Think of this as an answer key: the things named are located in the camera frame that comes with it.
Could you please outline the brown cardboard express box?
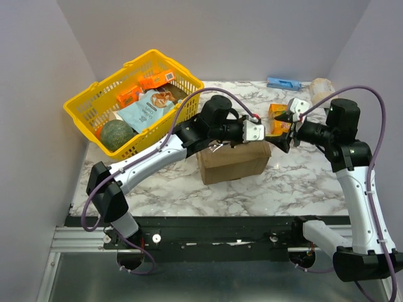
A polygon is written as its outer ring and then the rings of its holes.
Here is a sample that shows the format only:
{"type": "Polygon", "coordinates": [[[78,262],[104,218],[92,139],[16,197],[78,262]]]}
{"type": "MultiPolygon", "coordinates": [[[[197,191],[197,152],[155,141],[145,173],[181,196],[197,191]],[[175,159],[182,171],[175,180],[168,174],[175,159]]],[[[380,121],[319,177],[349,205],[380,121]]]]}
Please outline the brown cardboard express box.
{"type": "Polygon", "coordinates": [[[260,175],[271,157],[268,142],[250,142],[232,147],[215,143],[196,154],[205,185],[260,175]]]}

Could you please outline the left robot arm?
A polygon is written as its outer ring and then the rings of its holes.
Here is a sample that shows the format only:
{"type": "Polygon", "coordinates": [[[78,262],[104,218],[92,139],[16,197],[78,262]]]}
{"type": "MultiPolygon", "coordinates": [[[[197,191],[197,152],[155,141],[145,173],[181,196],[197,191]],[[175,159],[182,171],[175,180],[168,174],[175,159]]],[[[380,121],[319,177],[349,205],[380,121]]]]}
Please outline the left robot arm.
{"type": "Polygon", "coordinates": [[[263,131],[257,118],[239,116],[228,98],[214,95],[198,114],[178,123],[137,155],[110,166],[95,164],[87,185],[87,202],[94,204],[100,220],[113,227],[125,248],[134,248],[140,227],[129,212],[126,194],[166,166],[206,149],[212,141],[246,143],[260,139],[263,131]]]}

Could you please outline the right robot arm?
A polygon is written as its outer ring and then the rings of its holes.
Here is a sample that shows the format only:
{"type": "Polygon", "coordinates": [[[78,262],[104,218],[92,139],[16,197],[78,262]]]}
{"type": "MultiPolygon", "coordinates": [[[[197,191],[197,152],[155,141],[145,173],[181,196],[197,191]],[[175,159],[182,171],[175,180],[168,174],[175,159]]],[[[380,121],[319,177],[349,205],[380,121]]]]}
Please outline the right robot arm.
{"type": "Polygon", "coordinates": [[[372,152],[356,139],[360,109],[349,99],[333,99],[325,124],[299,117],[309,103],[293,98],[287,109],[275,117],[289,123],[288,132],[269,141],[284,152],[290,144],[307,142],[321,147],[342,187],[348,207],[352,239],[347,240],[315,216],[301,216],[293,222],[291,242],[299,247],[313,242],[331,259],[343,282],[385,279],[402,270],[398,252],[383,218],[375,188],[375,172],[370,169],[372,152]]]}

